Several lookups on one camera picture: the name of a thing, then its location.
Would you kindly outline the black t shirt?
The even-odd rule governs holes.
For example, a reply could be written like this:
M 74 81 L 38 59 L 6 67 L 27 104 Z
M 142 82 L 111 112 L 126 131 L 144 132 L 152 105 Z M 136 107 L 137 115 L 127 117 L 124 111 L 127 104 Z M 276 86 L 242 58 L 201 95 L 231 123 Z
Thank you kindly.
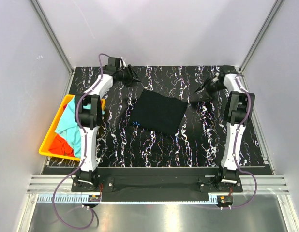
M 145 89 L 136 101 L 129 123 L 133 126 L 174 136 L 187 106 L 187 102 Z

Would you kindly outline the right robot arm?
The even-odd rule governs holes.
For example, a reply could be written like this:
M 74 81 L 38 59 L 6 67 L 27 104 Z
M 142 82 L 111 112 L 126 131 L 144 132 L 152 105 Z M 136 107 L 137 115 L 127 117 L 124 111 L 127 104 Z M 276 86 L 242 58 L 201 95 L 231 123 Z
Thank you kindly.
M 227 126 L 227 138 L 224 155 L 219 170 L 213 180 L 208 183 L 218 191 L 230 191 L 239 184 L 239 174 L 244 173 L 239 168 L 239 153 L 242 137 L 250 122 L 255 94 L 249 92 L 241 82 L 242 75 L 230 65 L 223 65 L 212 77 L 208 77 L 189 97 L 191 105 L 214 99 L 214 94 L 227 90 L 228 101 L 224 110 L 224 120 Z

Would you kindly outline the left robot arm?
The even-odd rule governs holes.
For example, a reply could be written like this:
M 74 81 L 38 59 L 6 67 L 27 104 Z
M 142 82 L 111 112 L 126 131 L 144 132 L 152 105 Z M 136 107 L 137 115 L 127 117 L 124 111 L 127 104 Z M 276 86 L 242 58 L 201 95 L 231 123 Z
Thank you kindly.
M 98 128 L 102 124 L 102 96 L 116 82 L 131 87 L 140 82 L 137 73 L 122 58 L 108 57 L 108 63 L 100 66 L 100 74 L 84 93 L 75 96 L 75 121 L 80 132 L 80 164 L 75 170 L 74 187 L 87 191 L 102 189 L 99 183 L 96 142 Z

